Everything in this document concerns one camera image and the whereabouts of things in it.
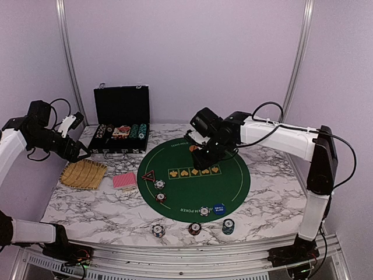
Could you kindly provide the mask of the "blue small blind button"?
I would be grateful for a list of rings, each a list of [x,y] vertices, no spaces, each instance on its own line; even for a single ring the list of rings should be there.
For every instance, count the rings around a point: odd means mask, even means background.
[[[212,210],[216,215],[224,215],[226,213],[226,206],[222,203],[215,204]]]

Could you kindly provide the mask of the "black red all-in triangle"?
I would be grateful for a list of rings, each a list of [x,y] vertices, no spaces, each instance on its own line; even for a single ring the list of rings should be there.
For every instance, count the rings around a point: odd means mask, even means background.
[[[155,171],[151,170],[151,171],[147,172],[146,174],[144,174],[141,177],[141,179],[146,180],[146,181],[155,182],[156,181]]]

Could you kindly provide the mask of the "red black chip stack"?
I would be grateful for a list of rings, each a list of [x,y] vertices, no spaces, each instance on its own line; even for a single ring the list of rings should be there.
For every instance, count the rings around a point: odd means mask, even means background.
[[[201,230],[202,230],[201,224],[197,223],[197,222],[191,223],[188,226],[188,232],[189,232],[189,234],[191,234],[193,236],[198,235]]]

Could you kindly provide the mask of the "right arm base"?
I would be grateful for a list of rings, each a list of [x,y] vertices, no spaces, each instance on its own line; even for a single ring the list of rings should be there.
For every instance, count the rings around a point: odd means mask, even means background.
[[[272,248],[268,253],[268,261],[273,267],[313,260],[320,256],[315,240],[308,241],[298,236],[292,245]]]

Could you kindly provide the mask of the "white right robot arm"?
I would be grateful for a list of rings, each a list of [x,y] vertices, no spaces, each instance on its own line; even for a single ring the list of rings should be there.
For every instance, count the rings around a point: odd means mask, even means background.
[[[311,252],[329,207],[338,165],[336,147],[327,126],[319,129],[283,124],[236,111],[221,118],[209,108],[201,109],[190,122],[185,138],[197,147],[192,153],[197,169],[211,167],[235,149],[260,145],[297,157],[309,164],[307,203],[298,231],[300,238],[288,255],[301,261]]]

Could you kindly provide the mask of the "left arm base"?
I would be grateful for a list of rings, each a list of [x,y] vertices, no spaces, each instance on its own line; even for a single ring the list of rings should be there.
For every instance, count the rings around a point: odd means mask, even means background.
[[[45,244],[42,253],[65,262],[66,266],[88,264],[92,258],[93,248],[89,246],[68,243],[66,245],[50,243]]]

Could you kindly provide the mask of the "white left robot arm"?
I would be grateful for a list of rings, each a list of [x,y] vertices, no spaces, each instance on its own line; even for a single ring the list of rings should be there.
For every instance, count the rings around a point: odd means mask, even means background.
[[[44,127],[34,115],[10,119],[1,131],[1,183],[15,185],[16,173],[25,171],[25,167],[16,164],[24,162],[20,156],[26,150],[40,148],[70,163],[89,157],[84,144],[68,136],[68,131],[81,121],[81,114],[69,115],[55,131]],[[22,243],[44,243],[62,260],[71,258],[74,252],[63,226],[16,219],[1,212],[1,246]]]

